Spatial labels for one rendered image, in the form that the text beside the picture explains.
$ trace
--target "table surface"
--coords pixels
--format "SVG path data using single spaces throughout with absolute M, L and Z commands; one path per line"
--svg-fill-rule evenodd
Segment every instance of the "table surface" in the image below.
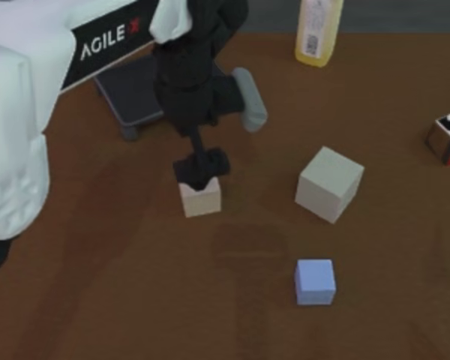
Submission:
M 47 130 L 52 188 L 0 272 L 0 360 L 450 360 L 450 167 L 423 141 L 450 113 L 450 35 L 341 35 L 328 67 L 293 36 L 220 54 L 268 106 L 204 130 L 232 162 L 223 211 L 185 219 L 163 122 L 122 140 L 87 82 Z M 335 225 L 293 202 L 322 146 L 365 167 Z M 297 259 L 333 259 L 331 307 L 297 308 Z

